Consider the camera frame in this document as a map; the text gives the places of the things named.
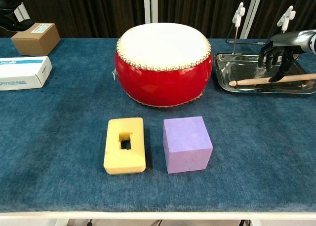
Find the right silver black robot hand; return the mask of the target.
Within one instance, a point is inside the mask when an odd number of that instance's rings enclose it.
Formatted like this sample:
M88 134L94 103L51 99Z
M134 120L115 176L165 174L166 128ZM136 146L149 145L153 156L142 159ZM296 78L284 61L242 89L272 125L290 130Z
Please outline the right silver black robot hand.
M277 82L288 73L297 57L307 52L316 52L315 29L275 34L261 48L258 67L265 64L268 71L277 63L279 56L282 56L279 70L269 79L269 83Z

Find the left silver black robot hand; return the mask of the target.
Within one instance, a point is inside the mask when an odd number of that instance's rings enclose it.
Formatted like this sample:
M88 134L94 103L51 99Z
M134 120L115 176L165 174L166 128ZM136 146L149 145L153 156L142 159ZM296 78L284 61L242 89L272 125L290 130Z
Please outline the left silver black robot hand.
M9 18L10 14L22 3L21 0L0 0L0 27L11 32L22 32L29 29L35 22L25 19L21 22Z

